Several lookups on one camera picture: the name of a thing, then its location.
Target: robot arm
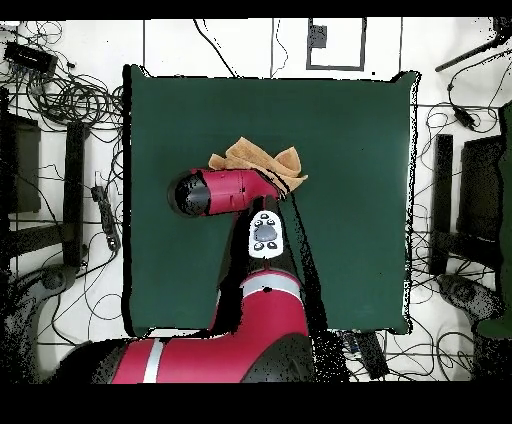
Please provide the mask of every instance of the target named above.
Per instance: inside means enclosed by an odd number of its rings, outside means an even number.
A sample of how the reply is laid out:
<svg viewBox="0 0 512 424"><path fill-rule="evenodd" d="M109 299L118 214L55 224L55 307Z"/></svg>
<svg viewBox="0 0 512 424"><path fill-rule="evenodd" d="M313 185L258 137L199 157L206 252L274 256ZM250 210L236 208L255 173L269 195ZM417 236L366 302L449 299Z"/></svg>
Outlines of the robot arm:
<svg viewBox="0 0 512 424"><path fill-rule="evenodd" d="M168 192L176 212L234 212L213 325L187 337L86 343L45 382L312 381L303 287L278 197L276 187L253 170L192 170L180 177ZM6 376L10 382L41 381L34 373L36 312L66 284L52 281L32 285L16 308L2 315L9 343L0 357L9 357L12 369L24 365Z"/></svg>

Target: power adapter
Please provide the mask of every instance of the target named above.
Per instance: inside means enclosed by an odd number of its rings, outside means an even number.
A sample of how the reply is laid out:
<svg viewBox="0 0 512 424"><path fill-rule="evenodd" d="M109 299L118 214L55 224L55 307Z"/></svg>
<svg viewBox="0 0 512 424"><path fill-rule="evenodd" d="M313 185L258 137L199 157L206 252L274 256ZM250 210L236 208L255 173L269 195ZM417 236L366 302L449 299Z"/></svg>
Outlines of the power adapter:
<svg viewBox="0 0 512 424"><path fill-rule="evenodd" d="M31 69L47 77L51 77L55 73L58 62L57 56L31 47L22 46L13 41L8 41L6 45L4 60L7 60L12 65Z"/></svg>
<svg viewBox="0 0 512 424"><path fill-rule="evenodd" d="M453 111L455 112L455 118L462 126L469 128L471 131L475 130L475 120L468 112L458 106L453 106Z"/></svg>

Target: black cable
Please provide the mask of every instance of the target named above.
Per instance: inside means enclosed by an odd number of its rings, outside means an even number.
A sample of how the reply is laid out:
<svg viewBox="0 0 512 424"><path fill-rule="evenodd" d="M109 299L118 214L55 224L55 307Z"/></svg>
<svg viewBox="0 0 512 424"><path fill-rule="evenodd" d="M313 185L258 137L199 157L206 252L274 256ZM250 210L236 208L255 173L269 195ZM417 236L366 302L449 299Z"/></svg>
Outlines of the black cable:
<svg viewBox="0 0 512 424"><path fill-rule="evenodd" d="M213 49L215 50L215 53L217 53L217 55L219 56L220 60L222 60L222 63L224 64L224 66L228 69L229 73L231 74L231 76L233 78L238 78L238 75L235 75L235 73L231 70L231 68L229 67L229 65L226 63L226 61L224 60L224 58L222 57L222 55L220 54L219 50L217 49L217 47L215 46L215 44L213 44L211 42L211 40L206 36L204 35L204 33L201 31L201 29L199 28L199 25L197 24L197 20L196 19L192 19L194 21L194 25L197 29L197 32L199 32L199 34L201 34L201 37L203 37L207 42L208 44L210 44L210 46L213 47Z"/></svg>
<svg viewBox="0 0 512 424"><path fill-rule="evenodd" d="M57 327L55 327L55 316L57 315L57 312L59 311L59 307L60 307L60 293L58 294L57 296L57 306L55 308L55 311L53 312L53 315L52 315L52 319L51 319L51 326L52 326L52 329L53 331L55 332L55 334L57 334L57 336L59 336L62 340L70 343L72 346L76 346L76 343L73 343L71 340L69 340L67 337L63 336L59 330L57 330Z"/></svg>
<svg viewBox="0 0 512 424"><path fill-rule="evenodd" d="M102 296L102 297L100 297L100 298L98 299L98 301L96 302L96 304L94 305L94 307L91 309L91 315L89 316L89 324L87 325L87 340L90 340L90 338L91 338L91 337L90 337L90 329L91 329L91 321L92 321L92 317L93 317L93 316L96 316L96 317L98 317L98 318L102 319L103 321L112 321L112 320L117 319L117 318L119 318L119 317L121 317L121 316L123 315L122 313L120 313L119 315L117 315L117 316L115 316L115 317L113 317L113 318L104 318L104 317L100 317L100 316L98 316L98 315L96 314L96 312L95 312L96 307L100 304L100 302L101 302L103 299L106 299L107 297L110 297L110 296L116 296L116 297L118 297L118 298L121 300L121 296L119 296L119 295L118 295L118 294L116 294L116 293L108 293L108 294L106 294L106 295L104 295L104 296Z"/></svg>
<svg viewBox="0 0 512 424"><path fill-rule="evenodd" d="M89 270L87 273L91 273L93 271L95 271L96 269L99 269L99 268L102 268L105 269L105 266L108 265L109 263L111 263L115 258L117 257L117 252L113 253L110 258L103 264ZM96 283L96 281L98 280L98 278L100 277L100 275L102 274L102 271L100 271L100 273L96 276L96 278L94 279L94 281L92 282L92 284L87 288L87 290L90 290L90 288ZM76 303L78 303L78 301L84 296L84 294L82 293L77 299L75 299L75 301L69 305L63 312L61 312L61 314L57 317L55 317L55 319L53 320L54 322L57 321L62 315L64 315L67 311L69 311ZM50 328L51 327L51 324L48 324L45 328L43 328L39 333L38 333L38 337L44 332L46 331L46 329Z"/></svg>
<svg viewBox="0 0 512 424"><path fill-rule="evenodd" d="M485 130L485 131L478 131L477 129L475 129L475 126L474 125L470 125L470 124L467 124L465 123L464 121L461 121L461 123L465 126L468 126L472 131L476 132L476 133L479 133L479 134L485 134L485 133L488 133L489 131L491 131L492 129L494 129L494 127L497 125L498 123L498 114L496 113L496 111L494 110L494 108L491 107L491 104L492 102L494 101L494 99L496 98L496 96L498 95L499 91L501 90L501 86L503 85L503 81L505 79L505 76L507 74L507 72L509 71L510 67L512 66L512 62L507 66L507 68L505 69L505 72L503 73L503 76L501 78L501 81L500 81L500 84L498 86L498 88L496 89L496 92L494 93L494 96L492 97L491 101L489 102L489 105L487 107L470 107L470 106L460 106L460 105L456 105L453 100L452 100L452 90L454 88L454 81L455 79L457 78L457 76L461 73L461 72L464 72L464 71L467 71L468 69L471 69L471 68L474 68L478 65L481 65L485 62L488 62L490 60L494 60L494 59L497 59L498 57L503 57L507 54L510 54L512 53L512 49L508 49L508 50L505 50L501 53L496 53L496 54L493 54L492 56L489 56L489 57L486 57L485 59L477 62L477 63L474 63L472 65L469 65L469 66L466 66L462 69L460 69L459 71L457 71L452 79L450 80L450 83L448 84L448 100L452 106L452 108L454 110L458 109L459 110L459 115L464 118L464 115L466 116L464 119L469 121L469 118L468 118L468 115L469 115L469 111L487 111L487 114L493 119L494 123L492 125L491 128Z"/></svg>
<svg viewBox="0 0 512 424"><path fill-rule="evenodd" d="M448 378L446 372L444 371L444 367L447 366L446 364L443 363L443 361L441 360L441 355L439 354L440 353L440 344L441 344L441 340L443 340L445 337L447 336L450 336L450 335L457 335L457 336L460 336L460 337L464 337L465 339L469 340L471 343L473 343L473 339L471 339L468 335L464 334L464 333L461 333L460 331L448 331L446 333L444 333L443 335L441 335L438 339L437 339L437 342L435 344L435 348L436 348L436 356L437 356L437 361L438 361L438 364L439 364L439 368L441 370L441 373L443 374L443 377L447 380L447 381L450 381L450 379ZM464 364L461 364L461 363L458 363L459 366L461 366L462 368L464 368L466 371L469 371L469 372L472 372L471 368L467 367L466 365Z"/></svg>
<svg viewBox="0 0 512 424"><path fill-rule="evenodd" d="M89 266L89 254L91 252L90 246L91 246L92 241L94 240L94 238L97 235L99 235L99 234L104 234L104 233L103 233L103 231L100 231L100 232L94 234L94 236L91 238L91 241L89 242L89 251L87 252L87 266L85 267L85 271L86 272L84 273L84 298L85 298L85 304L87 305L87 308L91 312L91 317L92 317L92 315L94 315L96 318L99 318L99 319L101 319L103 321L112 321L112 320L117 319L120 316L122 316L122 313L117 315L117 316L115 316L114 318L105 318L105 317L99 316L98 314L96 314L96 312L94 312L94 309L96 308L98 303L96 303L96 306L94 308L91 308L91 306L89 305L89 300L87 299L87 290L88 290L88 289L86 289L86 287L87 287L87 268ZM121 298L121 296L119 296L118 294L110 293L108 295L103 296L102 299L105 298L106 296L118 296L119 298Z"/></svg>
<svg viewBox="0 0 512 424"><path fill-rule="evenodd" d="M122 196L119 190L119 186L117 184L117 180L121 181L123 178L123 167L120 161L123 153L121 145L122 86L115 88L111 93L109 93L108 87L101 80L90 75L73 75L71 72L74 66L70 66L70 61L68 60L68 58L62 53L54 51L52 48L49 47L49 45L57 43L60 37L62 36L62 26L60 25L60 23L51 21L37 21L33 26L29 26L28 23L26 24L26 29L29 33L28 35L18 34L18 32L13 32L13 35L19 35L19 37L24 40L25 45L27 47L35 48L40 51L44 51L56 56L58 58L57 69L51 78L39 75L31 71L26 73L23 70L21 71L21 73L18 71L16 71L17 73L13 73L14 69L11 69L10 72L7 74L0 72L0 75L7 77L6 80L1 82L4 86L11 83L15 84L15 93L13 93L13 98L16 98L16 112L18 112L18 109L24 110L31 119L33 119L31 113L39 114L42 122L49 129L48 131L42 128L41 130L43 132L65 133L66 129L60 130L58 128L55 128L55 126L64 126L68 122L76 120L85 122L92 130L91 135L94 138L98 139L99 141L105 144L112 144L113 153L110 169L111 172L109 174L109 178L106 181L106 187L108 189L110 184L114 184L116 186L117 194ZM53 88L56 88L56 90L54 90L55 92L49 92L49 90L47 89L47 86L49 84L51 84ZM24 93L20 93L22 85L25 86ZM31 104L32 109L22 108L17 105L17 96L22 94L27 97L27 100ZM103 139L102 137L99 137L98 135L95 134L96 131L108 130L116 131L116 135L110 140ZM39 175L36 175L36 177L40 179L65 181L65 178L62 178L59 174L55 164L47 165L39 169L45 169L49 167L54 168L58 178L43 177ZM23 177L19 176L19 178L37 189L36 186L31 184L29 181L26 181ZM83 184L83 186L89 190L91 189L85 184ZM46 205L50 211L50 214L52 215L53 222L56 225L59 225L44 194L39 189L38 192L45 200ZM119 225L119 223L119 218L117 218L116 216L116 224ZM91 286L89 286L89 288L85 291L85 293L87 293L87 291L97 281L97 279L105 269L106 265L112 262L116 257L117 253L111 255L111 257L104 264L96 266L92 269L86 268L85 272L76 276L76 279L86 277L88 274L96 271L97 269L102 268L98 276L95 278ZM79 299L72 303L70 307L72 307ZM60 306L60 300L61 299L59 296L57 309L53 314L51 323L45 329L43 329L43 331L52 326L56 334L59 337L63 338L63 336L55 328L55 321L59 319L66 311L68 311L70 307L68 307L59 316L56 316L58 308Z"/></svg>
<svg viewBox="0 0 512 424"><path fill-rule="evenodd" d="M284 69L284 67L286 66L286 62L288 61L288 51L284 48L284 46L281 44L281 42L279 41L279 38L277 38L277 36L279 35L279 27L281 26L281 19L279 19L279 22L277 23L277 29L276 29L276 41L277 43L281 46L281 48L284 50L285 54L286 54L286 59L284 60L283 62L283 65L279 68L277 68L275 70L275 72L272 73L272 76L271 78L274 78L274 75L277 74L281 69Z"/></svg>

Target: black joint cap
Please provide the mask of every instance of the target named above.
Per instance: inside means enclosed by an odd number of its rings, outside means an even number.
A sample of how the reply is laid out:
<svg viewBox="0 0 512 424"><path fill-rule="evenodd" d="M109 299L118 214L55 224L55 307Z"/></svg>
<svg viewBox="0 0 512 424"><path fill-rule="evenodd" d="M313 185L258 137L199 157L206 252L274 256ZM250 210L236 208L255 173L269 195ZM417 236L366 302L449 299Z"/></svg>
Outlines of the black joint cap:
<svg viewBox="0 0 512 424"><path fill-rule="evenodd" d="M210 198L210 190L200 172L181 174L167 189L167 202L171 209L180 215L208 214Z"/></svg>

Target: electrical wire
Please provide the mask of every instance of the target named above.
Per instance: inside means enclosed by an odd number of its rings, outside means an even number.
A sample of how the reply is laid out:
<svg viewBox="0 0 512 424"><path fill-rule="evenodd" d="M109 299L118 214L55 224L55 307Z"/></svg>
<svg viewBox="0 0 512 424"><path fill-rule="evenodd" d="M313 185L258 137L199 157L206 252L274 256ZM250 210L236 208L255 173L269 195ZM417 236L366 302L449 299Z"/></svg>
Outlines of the electrical wire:
<svg viewBox="0 0 512 424"><path fill-rule="evenodd" d="M208 44L210 44L210 46L213 47L213 49L215 50L215 53L217 53L217 56L219 56L220 60L222 60L222 63L228 69L231 76L233 78L238 78L238 75L235 74L235 72L231 69L231 67L227 64L227 62L224 60L224 58L220 54L219 49L217 49L215 44L213 44L212 41L206 35L204 35L204 33L201 31L201 28L199 28L199 25L197 24L197 19L192 19L192 20L194 21L194 26L196 27L197 32L201 35L201 37L203 37L208 42Z"/></svg>
<svg viewBox="0 0 512 424"><path fill-rule="evenodd" d="M279 38L278 38L278 35L279 35L279 27L281 26L281 19L279 19L279 21L277 22L277 29L276 29L276 35L275 35L275 38L276 38L276 41L277 43L281 46L281 48L284 50L285 54L286 54L286 59L284 60L283 64L281 67L277 68L275 70L275 72L272 73L272 76L271 78L274 78L274 76L282 69L284 69L284 67L286 66L286 62L288 61L288 50L285 49L285 47L281 44L281 42L279 41Z"/></svg>
<svg viewBox="0 0 512 424"><path fill-rule="evenodd" d="M491 117L491 119L494 121L492 127L490 127L489 129L487 129L485 131L479 131L478 129L472 128L472 131L474 131L476 133L479 133L479 134L488 133L489 131L492 131L494 129L494 127L497 125L497 123L498 123L498 114L496 113L494 108L491 107L491 105L492 105L492 102L494 101L494 99L496 98L496 96L498 95L499 91L501 90L501 87L503 85L503 81L505 79L505 76L507 75L507 72L510 70L510 68L512 66L512 62L510 62L510 64L505 69L505 72L503 72L503 76L501 77L501 80L500 80L500 83L498 85L498 88L496 89L496 92L494 93L493 97L491 98L491 100L489 102L489 105L486 106L486 107L470 107L470 106L456 105L453 102L453 100L452 100L452 91L453 91L453 88L454 88L453 83L454 83L455 79L458 77L458 75L461 74L462 72L467 71L468 69L474 68L474 67L476 67L478 65L482 65L485 62L495 60L495 59L497 59L499 57L504 57L505 55L508 55L510 53L512 53L512 49L508 49L508 50L505 50L503 52L493 54L493 55L491 55L489 57L486 57L483 60L480 60L477 63L474 63L472 65L466 66L466 67L460 69L459 71L457 71L453 75L452 79L450 80L450 83L448 84L448 88L447 88L447 90L448 90L448 100L450 102L450 105L453 108L457 107L457 108L460 108L460 109L462 109L462 110L464 110L466 112L470 112L470 111L473 111L473 112L476 112L476 111L486 111L487 114L489 115L489 117Z"/></svg>
<svg viewBox="0 0 512 424"><path fill-rule="evenodd" d="M457 105L455 105L452 101L452 97L451 97L451 91L453 89L453 82L455 80L455 78L457 77L458 74L460 74L461 72L469 69L469 68L472 68L478 64L481 64L481 63L484 63L488 60L491 60L493 57L498 57L498 56L503 56L504 54L508 54L510 53L512 50L508 50L507 52L503 52L503 53L499 53L499 54L496 54L496 55L493 55L491 56L490 58L486 58L484 59L483 61L480 61L478 62L477 64L475 65L471 65L471 66L468 66L464 69L461 69L459 72L457 72L451 82L450 82L450 85L449 85L449 89L448 89L448 97L449 97L449 102L442 102L442 103L439 103L437 105L434 105L430 108L429 110L429 113L427 114L427 121L426 121L426 126L428 128L428 140L427 140L427 143L423 146L423 149L421 151L421 153L417 156L417 159L419 159L419 161L423 164L423 166L425 166L425 168L429 169L430 171L432 171L432 168L429 167L427 164L425 164L423 158L424 156L427 154L427 152L430 150L431 146L432 146L432 141L433 139L439 134L441 133L441 131L447 127L448 125L452 125L453 123L457 122L457 120L452 120L450 121L449 118L448 118L448 115L446 113L441 113L441 112L438 112L438 113L435 113L433 114L433 110L436 108L436 107L455 107ZM486 106L486 107L481 107L481 106L458 106L464 110L466 110L468 113L470 113L471 116L473 116L474 118L478 117L478 122L476 123L475 127L479 127L480 124L481 124L481 118L479 115L476 114L476 112L480 112L482 110L484 111L487 111L487 113L489 114L489 116L491 118L493 118L494 120L494 124L492 125L491 128L485 130L485 131L480 131L480 130L474 130L475 132L478 132L478 133L486 133L486 132L489 132L491 131L497 124L497 113L495 112L495 109L494 107L492 107L492 102L494 101L494 99L496 98L499 90L501 89L502 87L502 84L503 84L503 81L504 81L504 78L507 74L507 72L510 70L511 68L511 64L509 64L507 66L507 68L505 69L505 72L503 73L503 76L500 80L500 83L499 83L499 86L495 92L495 94L493 95L493 97L491 98L491 101L489 102L489 105ZM431 124L431 119L436 117L436 116L444 116L444 122L441 124L441 125L438 125L438 126L434 126ZM432 129L434 128L438 128L439 130L437 131L437 133L432 136ZM461 172L456 172L454 174L452 174L451 177L455 176L455 175L458 175L460 174ZM411 287L411 290L415 289L415 288L418 288L418 287L426 287L428 288L430 291L431 291L431 294L430 294L430 297L422 302L411 302L411 304L416 304L416 305L419 305L419 304L422 304L422 303L426 303L428 302L432 296L437 293L439 294L439 292L437 290L434 290L432 288L432 285L431 283L432 282L435 282L435 279L436 277L432 277L428 274L428 272L425 271L426 267L428 266L428 263L426 262L425 259L427 259L428 257L421 257L419 254L418 254L418 249L419 248L424 248L424 249L427 249L427 250L430 250L431 247L430 247L430 244L429 242L427 241L426 239L426 236L429 235L431 233L431 231L429 231L429 228L428 228L428 209L424 206L424 205L420 205L416 202L416 198L417 196L419 196L420 194L422 194L423 192L425 192L427 189L431 188L433 186L433 183L432 184L429 184L428 186L426 186L425 188L415 192L414 194L414 205L413 206L419 206L419 207L422 207L427 213L425 214L424 217L420 217L418 215L413 215L414 218L424 218L425 219L425 224L426 224L426 231L414 231L413 230L413 237L412 237L412 242L413 243L416 243L413 251L416 253L416 257L413 259L413 262L415 261L420 261L424 264L424 269L421 270L421 269L416 269L416 268L413 268L413 274L416 273L416 274L419 274L419 275L422 275L422 274L425 274L425 275L428 275L429 278L428 279L425 279L423 281L418 281L417 278L418 277L415 277L412 279L412 287ZM485 274L491 274L493 273L492 271L486 271L486 267L483 268L483 270L481 272L473 272L473 273L464 273L464 270L466 270L471 264L472 262L470 260L468 260L467 258L460 258L456 255L448 255L449 258L454 258L454 259L459 259L459 260L462 260L462 264L458 267L458 269L455 271L455 274L456 275L460 275L460 276L465 276L465 277L469 277L469 276L479 276L479 278L477 280L481 280ZM432 335L428 332L428 330L420 323L418 322L415 318L411 317L411 319L416 322L417 325L419 325L424 331L425 333L428 335L429 339L430 339L430 343L422 343L422 344L418 344L418 345L415 345L415 346L412 346L411 348L409 349L402 349L400 347L400 345L398 343L396 343L396 336L393 335L394 339L395 339L395 343L397 344L397 347L399 348L399 350L401 351L400 354L398 355L394 355L394 356L391 356L391 357L386 357L387 359L387 362L389 362L390 360L393 360L399 356L406 356L408 357L410 360L416 362L422 369L423 371L425 371L424 373L417 373L417 372L406 372L406 373L401 373L401 372L398 372L396 370L393 370L390 368L390 374L393 375L393 376L396 376L398 377L398 380L407 380L407 381L415 381L414 378L412 378L413 376L419 376L419 377L422 377L422 378L425 378L425 377L428 377L428 378L431 378L431 379L435 379L433 376L432 376L432 372L434 371L434 368L435 368L435 364L434 364L434 358L437 359L437 364L439 366L439 369L440 369L440 372L442 374L442 376L446 379L446 380L449 380L447 374L446 374L446 371L445 371L445 367L453 367L454 364L457 364L458 366L460 366L462 369L465 369L466 371L468 371L469 373L472 372L472 365L471 365L471 360L469 358L469 355L467 355L466 353L462 352L462 351L458 351L457 352L457 359L454 359L452 356L450 355L447 355L444 351L442 351L442 349L440 348L440 343L441 341L449 336L449 335L458 335L460 337L464 337L466 338L467 340L471 341L472 342L472 339L469 338L466 334L464 333L461 333L461 332L456 332L456 331L450 331L450 332L446 332L442 335L439 336L439 338L437 339L437 341L434 343L434 339L432 337ZM432 365L430 367L430 369L425 369L423 365L421 365L420 363L418 363L418 361L414 360L414 358L412 358L412 355L411 353L408 353L408 351L410 349L413 349L415 347L418 347L418 346L429 346L430 347L430 354L428 354L428 356L430 356L432 358ZM447 361L448 362L443 362L443 359L442 358L447 358ZM352 373L351 372L351 375L353 376L357 376L357 375L363 375L361 374L361 370L362 369L359 369L358 371L356 371L355 373Z"/></svg>
<svg viewBox="0 0 512 424"><path fill-rule="evenodd" d="M59 22L36 21L35 23L30 24L27 22L25 27L27 31L27 34L25 35L19 33L19 31L10 32L11 34L16 36L18 43L20 43L20 41L23 41L27 47L35 48L39 51L44 51L56 56L58 58L57 67L54 75L52 75L51 77L48 77L47 75L40 75L32 71L27 72L23 69L16 69L12 66L9 68L7 73L0 71L0 76L4 77L3 81L0 81L0 86L14 85L15 88L15 92L11 93L13 94L13 98L11 100L16 99L16 105L10 105L10 107L15 107L16 112L18 112L18 109L25 111L28 117L31 119L33 119L32 114L38 114L41 118L42 123L44 123L44 125L48 128L41 128L43 132L65 133L65 128L60 129L58 127L65 126L67 125L67 123L74 122L77 120L85 122L91 130L90 134L92 137L105 144L111 144L113 146L112 160L109 170L110 172L106 180L105 191L108 191L110 185L114 185L116 187L117 195L122 196L122 192L120 191L118 185L118 181L122 181L123 179L123 150L121 144L122 86L119 86L115 88L112 92L109 92L108 87L98 78L83 74L74 75L72 73L74 68L73 64L70 63L70 61L65 55L53 50L53 48L51 47L54 44L56 44L62 37L62 25ZM26 97L31 105L31 108L20 107L17 104L18 96ZM115 131L116 135L111 139L105 139L104 137L100 137L99 135L96 134L99 131ZM38 171L50 167L53 167L58 178L39 175L35 175L35 177L40 179L66 181L65 178L62 178L59 174L57 166L55 164L41 167L38 169ZM38 190L38 192L46 202L48 210L52 215L53 222L56 225L59 225L53 211L50 208L49 202L47 201L46 197L41 192L41 190L39 190L35 185L31 184L29 181L25 180L23 177L19 176L18 178L24 180L29 185L33 186ZM89 190L91 189L91 187L87 186L86 184L83 184L83 186ZM118 208L119 205L117 205L116 207L116 224L119 226L121 224L120 219L122 219L122 215L120 217L117 215ZM76 276L76 279L80 279L82 277L87 278L89 274L100 268L101 271L95 277L92 284L85 290L82 296L86 296L87 291L96 283L100 275L103 273L105 267L108 264L110 264L116 257L117 252L112 254L106 262L92 269L89 269L87 263L85 272L78 274ZM39 344L70 346L75 345L73 342L63 337L58 332L58 330L55 328L55 321L57 321L74 304L76 304L81 299L82 296L80 296L65 311L61 312L57 316L61 300L59 296L57 299L57 308L54 311L51 323L39 333L40 335L42 332L44 332L47 328L51 326L53 327L56 334L59 337L63 338L63 340L66 340L68 343L51 344L38 342Z"/></svg>

